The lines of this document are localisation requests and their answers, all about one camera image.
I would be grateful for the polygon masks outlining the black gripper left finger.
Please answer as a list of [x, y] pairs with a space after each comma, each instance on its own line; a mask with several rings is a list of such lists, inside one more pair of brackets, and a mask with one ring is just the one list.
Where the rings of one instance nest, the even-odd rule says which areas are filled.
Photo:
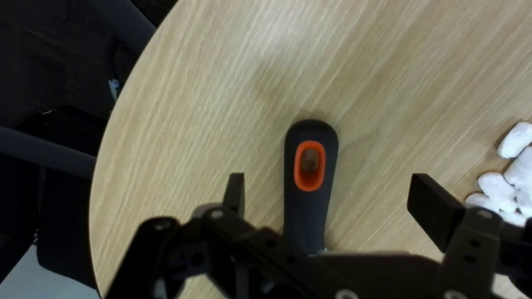
[[222, 196], [222, 206], [235, 212], [237, 216], [244, 214], [244, 174], [230, 172], [225, 191]]

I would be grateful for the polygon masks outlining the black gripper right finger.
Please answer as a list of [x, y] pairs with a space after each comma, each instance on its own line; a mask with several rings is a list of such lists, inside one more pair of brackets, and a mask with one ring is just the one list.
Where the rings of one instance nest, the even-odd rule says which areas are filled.
[[413, 172], [407, 194], [407, 211], [437, 245], [445, 250], [465, 207], [425, 172]]

